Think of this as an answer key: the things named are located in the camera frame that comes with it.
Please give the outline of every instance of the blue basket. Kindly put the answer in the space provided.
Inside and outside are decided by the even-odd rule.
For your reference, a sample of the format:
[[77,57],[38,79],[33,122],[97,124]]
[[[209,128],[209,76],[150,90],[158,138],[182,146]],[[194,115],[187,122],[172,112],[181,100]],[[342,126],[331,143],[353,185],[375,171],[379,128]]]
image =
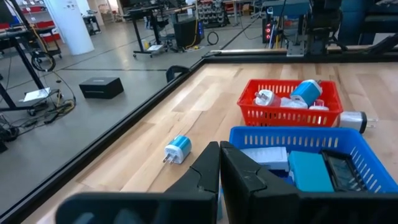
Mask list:
[[235,127],[229,142],[238,149],[285,146],[287,152],[319,153],[321,149],[351,154],[354,165],[372,192],[398,192],[398,185],[363,137],[348,128]]

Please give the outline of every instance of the blue and white power adapter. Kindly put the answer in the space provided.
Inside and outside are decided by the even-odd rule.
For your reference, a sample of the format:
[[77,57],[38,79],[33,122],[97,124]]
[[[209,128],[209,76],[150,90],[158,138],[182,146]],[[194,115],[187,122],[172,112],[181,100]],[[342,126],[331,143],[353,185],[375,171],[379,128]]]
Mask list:
[[165,147],[163,162],[170,161],[170,163],[181,164],[191,152],[191,148],[191,140],[186,136],[178,135]]

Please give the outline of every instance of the wooden tabletop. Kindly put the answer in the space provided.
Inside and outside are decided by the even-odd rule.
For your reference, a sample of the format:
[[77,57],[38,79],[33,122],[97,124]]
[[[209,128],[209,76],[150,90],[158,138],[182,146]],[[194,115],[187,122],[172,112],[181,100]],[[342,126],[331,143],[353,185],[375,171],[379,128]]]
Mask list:
[[[244,124],[236,102],[252,78],[335,81],[345,110],[379,120],[364,137],[398,180],[396,71],[397,63],[204,65],[24,223],[53,223],[57,205],[77,192],[163,192],[210,141],[228,140],[229,130]],[[191,139],[192,153],[181,165],[164,164],[164,147],[178,134]]]

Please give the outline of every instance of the red basket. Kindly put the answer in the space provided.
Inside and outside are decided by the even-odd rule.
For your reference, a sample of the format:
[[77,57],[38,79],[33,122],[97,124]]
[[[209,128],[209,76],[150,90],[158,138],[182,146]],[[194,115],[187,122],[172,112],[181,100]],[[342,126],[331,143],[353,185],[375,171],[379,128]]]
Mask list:
[[254,104],[254,94],[266,89],[279,97],[289,97],[302,80],[249,80],[238,105],[241,107],[244,122],[248,126],[315,126],[331,127],[337,116],[343,112],[336,85],[332,81],[322,81],[322,95],[329,111],[259,106]]

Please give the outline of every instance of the black box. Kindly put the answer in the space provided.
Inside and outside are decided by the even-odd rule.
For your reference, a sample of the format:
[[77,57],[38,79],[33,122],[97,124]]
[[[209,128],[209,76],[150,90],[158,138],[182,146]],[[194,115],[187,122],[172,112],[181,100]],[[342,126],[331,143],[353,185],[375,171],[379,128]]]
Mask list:
[[175,23],[173,26],[175,41],[179,47],[192,45],[193,41],[195,41],[193,43],[194,45],[200,44],[201,40],[205,38],[202,22],[197,21],[195,17],[184,19],[181,22]]
[[112,99],[124,91],[118,77],[91,78],[79,86],[85,98]]

